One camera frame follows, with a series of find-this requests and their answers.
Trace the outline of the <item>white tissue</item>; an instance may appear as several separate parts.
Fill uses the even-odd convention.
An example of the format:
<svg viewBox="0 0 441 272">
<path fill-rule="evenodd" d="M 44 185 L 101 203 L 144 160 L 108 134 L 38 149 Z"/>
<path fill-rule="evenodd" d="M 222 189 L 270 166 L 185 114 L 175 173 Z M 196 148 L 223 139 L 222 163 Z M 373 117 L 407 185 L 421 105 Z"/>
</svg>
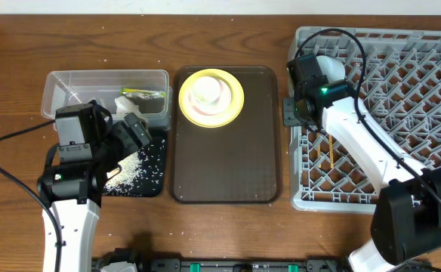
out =
<svg viewBox="0 0 441 272">
<path fill-rule="evenodd" d="M 115 99 L 115 104 L 116 104 L 117 115 L 127 115 L 129 113 L 133 113 L 138 117 L 140 117 L 141 115 L 138 105 L 136 105 L 134 102 L 132 102 L 125 96 L 117 97 Z"/>
</svg>

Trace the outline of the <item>light blue bowl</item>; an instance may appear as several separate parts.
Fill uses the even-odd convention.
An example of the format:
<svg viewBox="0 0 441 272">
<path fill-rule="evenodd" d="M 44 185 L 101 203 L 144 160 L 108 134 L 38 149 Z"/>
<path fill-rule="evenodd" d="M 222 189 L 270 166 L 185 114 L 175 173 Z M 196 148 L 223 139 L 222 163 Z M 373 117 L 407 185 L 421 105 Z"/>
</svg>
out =
<svg viewBox="0 0 441 272">
<path fill-rule="evenodd" d="M 323 55 L 317 56 L 316 60 L 322 74 L 327 76 L 329 83 L 345 80 L 345 68 L 341 61 Z"/>
</svg>

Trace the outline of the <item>green yellow snack wrapper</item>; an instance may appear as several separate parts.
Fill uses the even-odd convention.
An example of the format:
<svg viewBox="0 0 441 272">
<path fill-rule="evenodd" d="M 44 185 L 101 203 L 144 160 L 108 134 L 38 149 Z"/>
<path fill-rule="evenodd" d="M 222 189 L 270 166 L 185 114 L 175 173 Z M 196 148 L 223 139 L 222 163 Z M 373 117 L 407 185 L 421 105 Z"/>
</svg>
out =
<svg viewBox="0 0 441 272">
<path fill-rule="evenodd" d="M 138 98 L 143 100 L 152 100 L 165 97 L 163 91 L 153 91 L 139 88 L 126 88 L 123 87 L 120 91 L 120 95 L 127 98 Z"/>
</svg>

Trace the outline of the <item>wooden chopstick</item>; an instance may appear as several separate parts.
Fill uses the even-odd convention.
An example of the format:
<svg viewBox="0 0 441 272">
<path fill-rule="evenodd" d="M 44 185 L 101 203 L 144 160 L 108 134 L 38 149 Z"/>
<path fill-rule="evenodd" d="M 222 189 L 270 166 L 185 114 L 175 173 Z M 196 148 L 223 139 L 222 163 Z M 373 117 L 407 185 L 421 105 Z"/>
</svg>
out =
<svg viewBox="0 0 441 272">
<path fill-rule="evenodd" d="M 335 167 L 335 161 L 334 161 L 334 151 L 333 151 L 333 139 L 332 135 L 328 135 L 328 146 L 329 146 L 329 159 L 330 159 L 330 168 Z"/>
<path fill-rule="evenodd" d="M 322 139 L 321 134 L 318 133 L 317 134 L 317 139 Z M 322 159 L 322 152 L 321 152 L 321 142 L 318 144 L 317 148 L 316 148 L 316 152 L 317 152 L 317 159 Z M 318 168 L 321 168 L 322 166 L 322 162 L 320 162 L 318 164 Z"/>
</svg>

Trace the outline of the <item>yellow plate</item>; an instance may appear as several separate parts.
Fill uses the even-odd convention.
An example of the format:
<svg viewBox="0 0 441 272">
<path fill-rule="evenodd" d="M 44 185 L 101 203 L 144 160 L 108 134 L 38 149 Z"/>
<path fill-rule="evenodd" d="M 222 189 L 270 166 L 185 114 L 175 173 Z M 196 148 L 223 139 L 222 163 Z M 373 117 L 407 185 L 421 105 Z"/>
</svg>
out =
<svg viewBox="0 0 441 272">
<path fill-rule="evenodd" d="M 220 114 L 204 116 L 196 112 L 189 101 L 189 91 L 194 81 L 203 76 L 210 76 L 224 81 L 231 90 L 232 100 L 229 107 Z M 178 103 L 182 114 L 193 124 L 203 128 L 218 128 L 232 122 L 242 111 L 244 91 L 240 81 L 226 70 L 201 69 L 190 75 L 181 85 Z"/>
</svg>

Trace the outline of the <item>pink bowl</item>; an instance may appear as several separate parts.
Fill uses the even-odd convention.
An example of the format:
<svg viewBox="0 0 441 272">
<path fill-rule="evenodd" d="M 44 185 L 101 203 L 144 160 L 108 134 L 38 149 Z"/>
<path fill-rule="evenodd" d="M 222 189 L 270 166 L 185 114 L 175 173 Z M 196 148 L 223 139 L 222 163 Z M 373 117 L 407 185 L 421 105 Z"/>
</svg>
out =
<svg viewBox="0 0 441 272">
<path fill-rule="evenodd" d="M 190 88 L 189 101 L 192 105 L 192 108 L 196 112 L 204 116 L 214 116 L 220 114 L 223 111 L 225 111 L 231 103 L 232 95 L 230 88 L 227 86 L 227 84 L 224 81 L 220 79 L 216 79 L 216 80 L 218 80 L 220 83 L 221 92 L 219 98 L 211 104 L 203 104 L 198 102 L 193 96 L 192 87 Z"/>
</svg>

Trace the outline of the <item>cream white cup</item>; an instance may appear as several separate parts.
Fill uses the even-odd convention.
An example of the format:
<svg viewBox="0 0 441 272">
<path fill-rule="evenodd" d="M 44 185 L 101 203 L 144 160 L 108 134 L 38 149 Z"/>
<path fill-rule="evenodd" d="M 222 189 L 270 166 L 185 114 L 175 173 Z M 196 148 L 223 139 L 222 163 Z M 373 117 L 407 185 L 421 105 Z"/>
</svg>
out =
<svg viewBox="0 0 441 272">
<path fill-rule="evenodd" d="M 193 83 L 192 93 L 198 102 L 211 104 L 219 98 L 221 94 L 221 85 L 215 78 L 203 76 Z"/>
</svg>

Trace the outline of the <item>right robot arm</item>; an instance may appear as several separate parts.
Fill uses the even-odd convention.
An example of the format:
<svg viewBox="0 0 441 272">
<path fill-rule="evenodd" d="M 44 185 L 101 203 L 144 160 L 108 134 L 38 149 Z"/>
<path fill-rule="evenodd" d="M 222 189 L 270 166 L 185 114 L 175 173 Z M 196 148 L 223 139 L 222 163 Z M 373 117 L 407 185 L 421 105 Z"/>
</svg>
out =
<svg viewBox="0 0 441 272">
<path fill-rule="evenodd" d="M 433 270 L 416 258 L 441 248 L 441 168 L 430 170 L 404 153 L 365 112 L 350 83 L 312 76 L 288 85 L 292 94 L 283 105 L 285 124 L 334 136 L 378 195 L 371 238 L 349 255 L 350 269 Z"/>
</svg>

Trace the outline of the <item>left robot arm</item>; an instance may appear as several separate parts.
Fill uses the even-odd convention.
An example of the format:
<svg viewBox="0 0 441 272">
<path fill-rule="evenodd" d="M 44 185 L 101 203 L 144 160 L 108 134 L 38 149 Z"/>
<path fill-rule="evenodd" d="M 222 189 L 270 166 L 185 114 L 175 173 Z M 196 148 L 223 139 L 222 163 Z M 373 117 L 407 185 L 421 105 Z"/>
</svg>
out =
<svg viewBox="0 0 441 272">
<path fill-rule="evenodd" d="M 90 271 L 108 173 L 150 141 L 133 113 L 114 125 L 99 113 L 58 113 L 60 143 L 38 180 L 45 226 L 45 271 Z"/>
</svg>

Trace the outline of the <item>clear plastic waste bin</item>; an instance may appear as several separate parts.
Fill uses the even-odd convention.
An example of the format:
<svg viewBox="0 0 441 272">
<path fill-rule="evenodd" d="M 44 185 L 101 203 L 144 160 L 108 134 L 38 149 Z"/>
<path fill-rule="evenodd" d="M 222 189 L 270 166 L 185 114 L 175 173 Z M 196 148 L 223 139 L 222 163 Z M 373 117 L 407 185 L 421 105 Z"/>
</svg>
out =
<svg viewBox="0 0 441 272">
<path fill-rule="evenodd" d="M 150 129 L 171 127 L 172 89 L 164 70 L 70 70 L 48 74 L 42 97 L 42 116 L 55 117 L 61 107 L 84 104 L 92 100 L 111 112 L 114 122 L 125 115 L 116 114 L 115 99 L 123 87 L 165 92 L 164 98 L 143 100 L 129 98 L 138 105 L 140 118 Z"/>
</svg>

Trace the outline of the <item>grey plastic dishwasher rack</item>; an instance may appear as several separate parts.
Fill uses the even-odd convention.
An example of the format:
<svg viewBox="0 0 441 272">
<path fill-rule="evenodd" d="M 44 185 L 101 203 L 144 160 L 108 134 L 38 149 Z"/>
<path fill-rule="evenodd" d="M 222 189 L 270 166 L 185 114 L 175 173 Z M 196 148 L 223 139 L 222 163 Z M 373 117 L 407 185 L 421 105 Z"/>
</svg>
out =
<svg viewBox="0 0 441 272">
<path fill-rule="evenodd" d="M 288 51 L 333 57 L 346 80 L 362 86 L 365 107 L 379 125 L 427 168 L 441 167 L 441 31 L 302 26 Z M 290 200 L 299 211 L 371 214 L 378 198 L 365 173 L 328 135 L 291 129 Z M 316 148 L 321 142 L 322 159 Z"/>
</svg>

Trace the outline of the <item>dark brown serving tray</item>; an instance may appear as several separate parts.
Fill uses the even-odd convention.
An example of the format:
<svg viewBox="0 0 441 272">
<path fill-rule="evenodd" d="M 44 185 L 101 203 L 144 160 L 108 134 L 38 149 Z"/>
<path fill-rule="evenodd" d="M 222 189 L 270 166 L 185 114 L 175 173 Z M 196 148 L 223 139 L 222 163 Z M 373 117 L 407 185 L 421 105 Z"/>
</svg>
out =
<svg viewBox="0 0 441 272">
<path fill-rule="evenodd" d="M 242 85 L 240 114 L 202 128 L 174 102 L 171 195 L 183 204 L 264 204 L 282 191 L 275 73 L 265 66 L 227 66 Z"/>
</svg>

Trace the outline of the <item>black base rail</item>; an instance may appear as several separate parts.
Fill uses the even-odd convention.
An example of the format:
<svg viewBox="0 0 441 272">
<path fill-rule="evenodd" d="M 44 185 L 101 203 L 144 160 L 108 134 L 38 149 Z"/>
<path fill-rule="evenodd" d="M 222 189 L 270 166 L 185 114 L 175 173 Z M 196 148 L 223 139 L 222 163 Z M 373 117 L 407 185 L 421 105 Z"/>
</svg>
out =
<svg viewBox="0 0 441 272">
<path fill-rule="evenodd" d="M 138 271 L 138 272 L 342 272 L 349 267 L 334 258 L 308 258 L 307 260 L 269 261 L 188 259 L 180 256 L 173 258 L 146 258 L 130 249 L 115 249 L 91 261 L 91 269 L 101 271 Z"/>
</svg>

